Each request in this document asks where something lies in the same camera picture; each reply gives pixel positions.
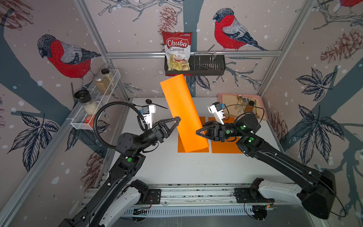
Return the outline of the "red cassava chips bag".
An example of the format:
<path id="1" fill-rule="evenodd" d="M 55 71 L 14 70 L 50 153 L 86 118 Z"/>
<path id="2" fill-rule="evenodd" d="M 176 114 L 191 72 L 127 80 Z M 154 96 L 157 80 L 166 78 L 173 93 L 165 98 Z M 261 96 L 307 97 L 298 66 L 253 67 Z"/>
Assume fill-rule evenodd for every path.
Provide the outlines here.
<path id="1" fill-rule="evenodd" d="M 192 33 L 162 32 L 166 57 L 165 73 L 173 76 L 172 72 L 190 71 Z"/>

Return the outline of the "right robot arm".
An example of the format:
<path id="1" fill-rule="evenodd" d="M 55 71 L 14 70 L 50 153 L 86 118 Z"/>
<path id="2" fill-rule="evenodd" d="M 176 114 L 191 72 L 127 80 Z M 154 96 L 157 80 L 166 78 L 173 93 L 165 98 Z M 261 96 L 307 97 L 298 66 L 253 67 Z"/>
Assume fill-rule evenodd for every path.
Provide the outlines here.
<path id="1" fill-rule="evenodd" d="M 208 121 L 196 134 L 220 142 L 230 137 L 238 138 L 236 145 L 243 154 L 268 164 L 290 178 L 301 187 L 297 199 L 302 206 L 312 215 L 328 219 L 336 198 L 335 176 L 328 170 L 314 170 L 278 151 L 255 134 L 260 128 L 255 114 L 249 112 L 236 118 L 232 124 Z"/>

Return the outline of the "small amber bottle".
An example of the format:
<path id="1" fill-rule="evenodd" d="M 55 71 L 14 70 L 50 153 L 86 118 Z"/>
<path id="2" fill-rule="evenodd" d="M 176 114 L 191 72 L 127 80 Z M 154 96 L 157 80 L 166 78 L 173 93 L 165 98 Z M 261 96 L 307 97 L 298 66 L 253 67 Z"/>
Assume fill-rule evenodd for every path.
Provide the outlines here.
<path id="1" fill-rule="evenodd" d="M 248 104 L 245 106 L 244 111 L 245 111 L 246 113 L 248 113 L 248 112 L 253 112 L 254 108 L 255 108 L 255 102 L 254 102 L 254 101 L 252 101 L 252 100 L 250 100 L 250 101 L 248 102 Z"/>

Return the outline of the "clear acrylic wall shelf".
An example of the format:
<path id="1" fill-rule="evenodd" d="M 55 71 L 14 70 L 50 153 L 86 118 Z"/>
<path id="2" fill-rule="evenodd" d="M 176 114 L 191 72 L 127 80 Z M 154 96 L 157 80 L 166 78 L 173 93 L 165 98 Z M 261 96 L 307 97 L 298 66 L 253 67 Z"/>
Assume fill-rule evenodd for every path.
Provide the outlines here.
<path id="1" fill-rule="evenodd" d="M 120 73 L 118 70 L 112 70 L 109 69 L 110 72 L 114 75 L 114 83 L 115 86 L 111 86 L 109 85 L 109 88 L 111 90 L 111 94 L 110 95 L 101 95 L 95 85 L 95 81 L 94 81 L 94 85 L 90 86 L 87 90 L 90 92 L 92 98 L 95 99 L 95 101 L 99 104 L 98 105 L 98 110 L 103 107 L 104 105 L 106 105 L 110 99 L 110 97 L 112 96 L 114 90 L 117 88 L 118 82 L 120 80 Z M 76 116 L 73 118 L 73 120 L 71 121 L 71 125 L 73 126 L 73 128 L 75 128 L 76 130 L 92 130 L 93 127 L 90 127 L 87 124 L 84 124 L 84 121 L 86 119 L 88 115 L 86 114 L 82 104 L 81 104 L 81 108 L 77 111 Z"/>

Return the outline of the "tan spice jar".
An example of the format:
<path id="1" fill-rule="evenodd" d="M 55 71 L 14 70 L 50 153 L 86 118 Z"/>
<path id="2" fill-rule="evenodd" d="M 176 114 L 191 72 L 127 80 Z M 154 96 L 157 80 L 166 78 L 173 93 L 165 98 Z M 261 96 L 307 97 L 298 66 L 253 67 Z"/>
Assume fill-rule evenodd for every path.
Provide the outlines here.
<path id="1" fill-rule="evenodd" d="M 111 85 L 111 86 L 115 86 L 114 83 L 114 75 L 110 72 L 109 69 L 104 68 L 101 70 L 101 74 L 103 75 L 104 79 L 107 80 L 107 82 Z"/>

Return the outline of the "black spoon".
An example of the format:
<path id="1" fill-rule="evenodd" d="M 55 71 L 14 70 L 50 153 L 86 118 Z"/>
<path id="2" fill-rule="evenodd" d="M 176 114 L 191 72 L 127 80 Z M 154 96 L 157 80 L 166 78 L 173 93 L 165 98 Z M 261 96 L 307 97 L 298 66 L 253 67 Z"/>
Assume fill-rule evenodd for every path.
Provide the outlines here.
<path id="1" fill-rule="evenodd" d="M 161 107 L 161 108 L 163 108 L 163 109 L 167 109 L 166 107 L 164 107 L 164 106 L 161 106 L 161 105 L 158 105 L 158 104 L 156 104 L 156 103 L 153 103 L 153 101 L 151 100 L 151 99 L 146 99 L 146 103 L 148 104 L 148 105 L 155 105 L 155 106 L 157 106 L 157 107 Z"/>

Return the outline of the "black lid rice jar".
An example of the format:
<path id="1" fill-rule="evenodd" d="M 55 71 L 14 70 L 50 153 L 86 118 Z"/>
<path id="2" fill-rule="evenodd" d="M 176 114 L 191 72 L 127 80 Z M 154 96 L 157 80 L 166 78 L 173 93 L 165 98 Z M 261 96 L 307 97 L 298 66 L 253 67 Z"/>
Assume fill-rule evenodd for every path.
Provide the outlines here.
<path id="1" fill-rule="evenodd" d="M 82 104 L 87 115 L 93 116 L 97 112 L 99 104 L 92 98 L 87 89 L 77 91 L 74 98 Z"/>

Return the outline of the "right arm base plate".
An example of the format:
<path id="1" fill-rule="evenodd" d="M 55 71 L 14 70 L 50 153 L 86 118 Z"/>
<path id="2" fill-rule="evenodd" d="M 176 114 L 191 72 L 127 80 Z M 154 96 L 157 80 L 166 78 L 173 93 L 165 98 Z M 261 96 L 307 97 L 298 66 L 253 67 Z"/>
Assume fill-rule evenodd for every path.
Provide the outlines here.
<path id="1" fill-rule="evenodd" d="M 267 203 L 275 202 L 273 198 L 265 198 L 257 189 L 234 188 L 234 196 L 237 203 Z"/>

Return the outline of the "orange paper sheet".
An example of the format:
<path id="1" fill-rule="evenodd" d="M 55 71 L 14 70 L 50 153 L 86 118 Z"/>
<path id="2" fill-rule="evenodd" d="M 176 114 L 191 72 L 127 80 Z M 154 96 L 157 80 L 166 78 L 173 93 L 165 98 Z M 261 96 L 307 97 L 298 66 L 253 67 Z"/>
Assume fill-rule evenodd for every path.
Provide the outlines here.
<path id="1" fill-rule="evenodd" d="M 200 117 L 199 119 L 202 124 L 206 123 L 206 117 Z M 184 149 L 180 136 L 178 136 L 178 153 L 185 153 L 185 149 Z M 192 152 L 188 152 L 188 154 L 192 154 L 192 153 L 209 153 L 209 147 L 200 149 L 200 150 L 195 150 Z"/>
<path id="2" fill-rule="evenodd" d="M 215 142 L 210 141 L 210 150 L 213 154 L 241 154 L 241 151 L 236 145 L 236 142 L 240 139 L 236 138 L 236 141 L 231 142 L 234 137 L 229 138 L 229 142 Z"/>
<path id="3" fill-rule="evenodd" d="M 202 123 L 184 76 L 180 74 L 160 84 L 172 116 L 181 118 L 177 130 L 185 153 L 209 147 L 208 140 L 196 134 Z"/>

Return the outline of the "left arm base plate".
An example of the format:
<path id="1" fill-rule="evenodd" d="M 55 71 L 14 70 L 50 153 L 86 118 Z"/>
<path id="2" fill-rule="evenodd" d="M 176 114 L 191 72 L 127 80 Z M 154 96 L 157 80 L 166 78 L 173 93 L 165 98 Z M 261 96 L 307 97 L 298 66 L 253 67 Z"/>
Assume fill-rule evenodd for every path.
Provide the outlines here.
<path id="1" fill-rule="evenodd" d="M 147 189 L 141 193 L 138 204 L 154 205 L 160 204 L 161 189 Z"/>

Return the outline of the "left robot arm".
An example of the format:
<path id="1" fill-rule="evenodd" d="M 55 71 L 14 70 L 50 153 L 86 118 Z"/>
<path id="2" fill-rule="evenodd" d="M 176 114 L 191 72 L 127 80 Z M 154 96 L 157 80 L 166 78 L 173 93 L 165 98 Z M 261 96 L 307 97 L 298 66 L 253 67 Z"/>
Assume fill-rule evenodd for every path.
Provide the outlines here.
<path id="1" fill-rule="evenodd" d="M 180 121 L 179 117 L 160 120 L 141 135 L 123 133 L 115 147 L 121 155 L 106 182 L 77 215 L 64 219 L 60 226 L 111 227 L 126 210 L 139 201 L 144 202 L 148 186 L 141 180 L 132 180 L 146 159 L 142 152 L 150 146 L 163 143 Z"/>

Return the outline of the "brown spice jar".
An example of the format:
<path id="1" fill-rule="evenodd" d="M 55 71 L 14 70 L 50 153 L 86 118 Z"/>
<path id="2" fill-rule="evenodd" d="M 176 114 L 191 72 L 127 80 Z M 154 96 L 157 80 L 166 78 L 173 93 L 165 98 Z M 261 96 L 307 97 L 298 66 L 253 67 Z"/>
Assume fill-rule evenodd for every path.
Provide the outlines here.
<path id="1" fill-rule="evenodd" d="M 95 77 L 95 85 L 101 95 L 110 95 L 111 90 L 109 88 L 110 83 L 103 75 Z"/>

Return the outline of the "small red packet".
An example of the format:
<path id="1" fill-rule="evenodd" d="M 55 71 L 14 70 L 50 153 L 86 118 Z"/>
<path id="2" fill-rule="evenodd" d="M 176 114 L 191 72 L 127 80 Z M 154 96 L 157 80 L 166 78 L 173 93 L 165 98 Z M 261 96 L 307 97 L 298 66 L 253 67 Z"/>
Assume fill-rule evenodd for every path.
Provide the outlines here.
<path id="1" fill-rule="evenodd" d="M 94 125 L 94 120 L 95 120 L 95 116 L 93 115 L 93 116 L 87 116 L 86 117 L 86 119 L 85 119 L 85 121 L 84 121 L 84 124 L 87 124 L 87 125 L 89 125 L 90 127 L 93 127 L 93 125 Z"/>

